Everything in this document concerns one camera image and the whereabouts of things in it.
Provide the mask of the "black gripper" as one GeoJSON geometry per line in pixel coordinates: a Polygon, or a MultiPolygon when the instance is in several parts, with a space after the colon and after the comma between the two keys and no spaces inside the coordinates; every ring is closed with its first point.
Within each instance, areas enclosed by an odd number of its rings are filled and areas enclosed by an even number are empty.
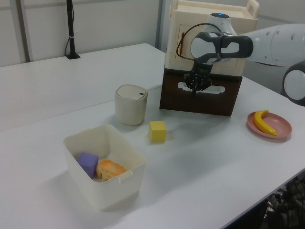
{"type": "Polygon", "coordinates": [[[196,91],[203,91],[212,85],[210,73],[212,65],[194,62],[190,73],[183,76],[188,89],[191,90],[192,97],[195,97],[196,91]]]}

